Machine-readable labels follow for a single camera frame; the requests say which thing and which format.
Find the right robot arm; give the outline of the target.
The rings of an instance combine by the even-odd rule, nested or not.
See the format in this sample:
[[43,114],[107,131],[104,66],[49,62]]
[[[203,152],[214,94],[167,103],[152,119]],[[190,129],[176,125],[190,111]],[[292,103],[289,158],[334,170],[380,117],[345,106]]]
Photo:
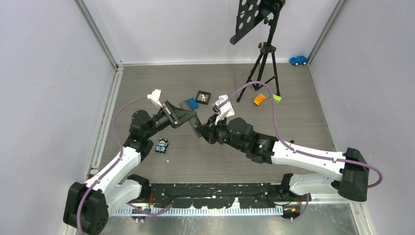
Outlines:
[[351,201],[367,200],[369,167],[361,152],[355,148],[333,152],[295,145],[256,132],[240,117],[230,122],[208,121],[196,126],[195,131],[209,144],[227,144],[245,153],[253,162],[310,170],[311,173],[306,175],[283,175],[279,194],[286,201],[307,194],[335,192]]

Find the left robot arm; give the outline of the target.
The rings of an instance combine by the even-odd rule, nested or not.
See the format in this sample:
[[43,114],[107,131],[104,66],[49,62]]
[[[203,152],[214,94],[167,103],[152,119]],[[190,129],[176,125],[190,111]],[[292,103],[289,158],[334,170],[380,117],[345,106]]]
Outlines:
[[96,175],[84,183],[74,182],[68,191],[63,222],[79,233],[98,235],[109,217],[132,200],[139,203],[149,199],[148,179],[132,174],[153,148],[150,139],[168,126],[178,128],[197,117],[189,100],[178,107],[165,101],[159,111],[150,116],[145,110],[132,115],[129,136],[119,142],[119,153]]

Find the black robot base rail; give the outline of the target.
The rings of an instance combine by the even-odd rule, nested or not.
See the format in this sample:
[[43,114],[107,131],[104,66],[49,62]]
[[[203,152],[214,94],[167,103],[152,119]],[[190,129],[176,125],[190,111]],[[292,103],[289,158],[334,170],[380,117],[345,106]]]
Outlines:
[[238,203],[242,209],[271,208],[305,202],[310,198],[290,192],[283,183],[147,183],[144,191],[130,203],[156,208],[228,209]]

